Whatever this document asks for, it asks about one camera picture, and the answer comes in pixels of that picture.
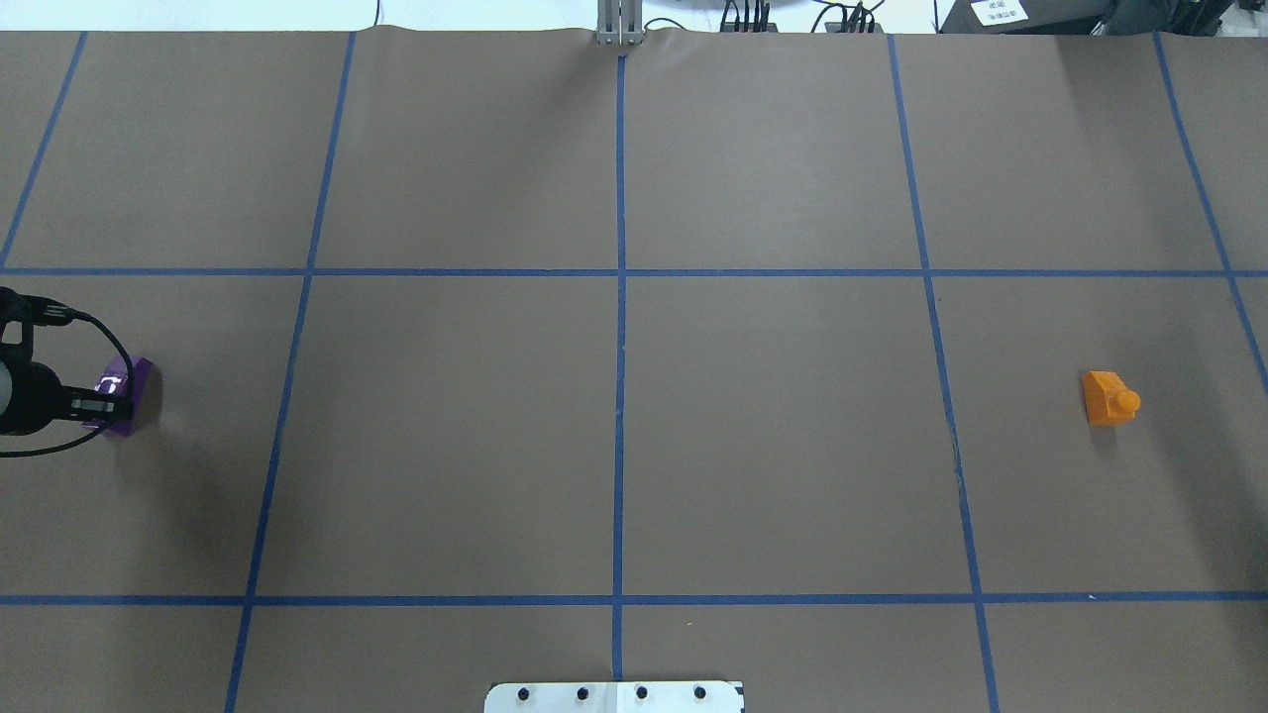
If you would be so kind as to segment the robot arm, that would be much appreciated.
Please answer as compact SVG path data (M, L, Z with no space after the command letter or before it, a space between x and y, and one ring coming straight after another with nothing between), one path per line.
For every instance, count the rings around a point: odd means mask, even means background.
M133 401L126 393L63 384L55 370L41 362L5 362L1 392L4 435L33 435L57 421L110 428L134 416Z

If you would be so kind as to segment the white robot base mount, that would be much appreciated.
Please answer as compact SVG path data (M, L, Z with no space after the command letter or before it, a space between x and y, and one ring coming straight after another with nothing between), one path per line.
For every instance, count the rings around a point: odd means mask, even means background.
M744 712L743 684L725 680L507 683L484 712Z

